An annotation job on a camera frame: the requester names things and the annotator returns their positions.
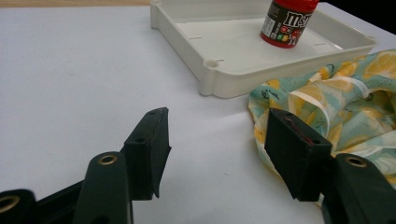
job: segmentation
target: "red bottle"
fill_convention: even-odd
[[[273,0],[260,36],[284,49],[296,46],[319,0]]]

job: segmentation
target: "lemon print fabric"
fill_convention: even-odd
[[[332,143],[332,155],[372,161],[396,189],[396,49],[325,65],[309,74],[262,83],[248,109],[261,159],[269,108],[287,110]]]

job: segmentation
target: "red lid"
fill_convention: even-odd
[[[314,11],[319,0],[274,0],[282,7],[286,7],[295,11],[309,12]]]

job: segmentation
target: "product label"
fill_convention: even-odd
[[[296,45],[312,12],[292,11],[273,2],[265,18],[262,33],[284,45]]]

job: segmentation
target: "white surface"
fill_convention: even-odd
[[[327,4],[375,36],[396,36]],[[149,7],[0,8],[0,191],[42,199],[81,180],[95,155],[120,150],[151,109],[169,108],[172,151],[160,199],[133,202],[143,223],[323,223],[260,161],[248,96],[204,97]]]
[[[270,5],[270,0],[152,0],[151,26],[200,81],[199,92],[222,98],[247,94],[269,79],[361,56],[377,44],[317,8],[294,48],[272,46],[260,37]]]

